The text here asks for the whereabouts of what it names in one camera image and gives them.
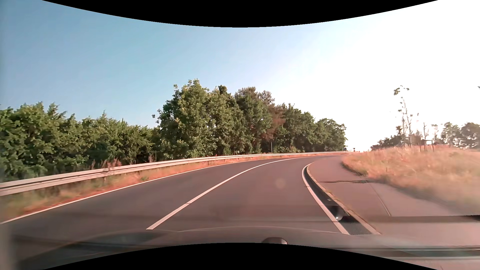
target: concrete curb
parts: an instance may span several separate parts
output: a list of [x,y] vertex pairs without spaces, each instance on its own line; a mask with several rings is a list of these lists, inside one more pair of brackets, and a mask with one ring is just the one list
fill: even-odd
[[358,172],[358,171],[350,168],[350,167],[349,167],[346,163],[344,163],[343,161],[341,162],[341,165],[342,165],[342,167],[343,167],[345,170],[347,170],[347,171],[349,171],[349,172],[352,172],[352,173],[356,174],[357,176],[366,176],[365,174],[363,174],[363,173],[361,173],[361,172]]
[[310,165],[307,166],[307,174],[308,176],[317,184],[317,186],[319,188],[321,188],[321,190],[323,192],[325,192],[325,194],[327,194],[332,200],[334,200],[346,213],[348,213],[350,216],[354,217],[363,227],[365,227],[369,232],[371,232],[372,234],[381,234],[380,232],[378,232],[375,228],[373,228],[370,224],[368,224],[364,219],[362,219],[359,215],[357,215],[354,211],[352,211],[351,209],[349,209],[348,207],[346,207],[337,197],[335,197],[333,194],[331,194],[330,192],[328,192],[316,179],[315,177],[312,176],[312,174],[310,173],[310,170],[309,170],[309,167]]

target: sky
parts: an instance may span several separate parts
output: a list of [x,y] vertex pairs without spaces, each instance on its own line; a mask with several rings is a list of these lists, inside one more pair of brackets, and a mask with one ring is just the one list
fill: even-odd
[[438,0],[332,22],[262,28],[170,25],[37,0],[3,0],[0,106],[55,102],[77,119],[155,126],[177,84],[276,103],[347,127],[348,149],[396,133],[399,97],[426,122],[480,123],[480,1]]

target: curved road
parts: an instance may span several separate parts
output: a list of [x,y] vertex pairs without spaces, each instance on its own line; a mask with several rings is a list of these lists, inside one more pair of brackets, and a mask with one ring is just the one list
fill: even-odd
[[17,259],[66,242],[127,230],[255,225],[339,233],[302,178],[306,165],[328,158],[332,157],[255,160],[205,168],[74,202],[7,225],[15,238]]

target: guardrail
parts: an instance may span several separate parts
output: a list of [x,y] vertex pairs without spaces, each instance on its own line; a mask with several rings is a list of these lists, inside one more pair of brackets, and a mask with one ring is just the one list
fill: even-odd
[[105,168],[105,169],[88,170],[88,171],[81,171],[81,172],[69,172],[69,173],[63,173],[63,174],[56,174],[56,175],[49,175],[49,176],[36,177],[31,179],[0,183],[0,196],[16,194],[16,193],[46,188],[46,187],[52,187],[56,185],[85,181],[85,180],[90,180],[95,178],[102,178],[102,177],[107,177],[107,176],[112,176],[117,174],[139,172],[144,170],[158,169],[162,167],[169,167],[169,166],[175,166],[175,165],[181,165],[181,164],[214,161],[214,160],[251,158],[251,157],[308,156],[308,155],[325,155],[325,154],[334,154],[334,153],[347,154],[347,153],[354,153],[354,152],[340,151],[340,152],[280,153],[280,154],[220,156],[220,157],[206,157],[206,158],[195,158],[195,159],[185,159],[185,160],[167,160],[167,161]]

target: grassy embankment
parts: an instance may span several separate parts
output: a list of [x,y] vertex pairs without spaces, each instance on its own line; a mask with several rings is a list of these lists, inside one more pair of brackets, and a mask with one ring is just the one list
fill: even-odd
[[343,165],[368,178],[458,206],[480,209],[480,151],[435,146],[348,155]]

